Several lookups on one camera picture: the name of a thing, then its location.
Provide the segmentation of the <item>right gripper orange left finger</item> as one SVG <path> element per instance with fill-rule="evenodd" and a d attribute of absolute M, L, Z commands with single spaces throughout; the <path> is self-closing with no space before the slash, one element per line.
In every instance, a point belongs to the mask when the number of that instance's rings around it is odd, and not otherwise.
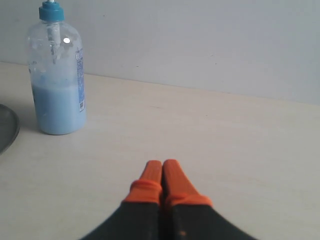
<path fill-rule="evenodd" d="M 118 209 L 84 240 L 158 240 L 162 163 L 150 160 Z"/>

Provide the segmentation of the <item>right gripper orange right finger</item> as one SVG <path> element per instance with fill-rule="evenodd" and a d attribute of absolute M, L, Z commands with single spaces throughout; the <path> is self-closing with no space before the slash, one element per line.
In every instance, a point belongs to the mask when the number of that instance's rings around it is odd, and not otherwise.
<path fill-rule="evenodd" d="M 255 239 L 213 208 L 211 199 L 197 191 L 177 160 L 167 159 L 162 170 L 171 240 Z"/>

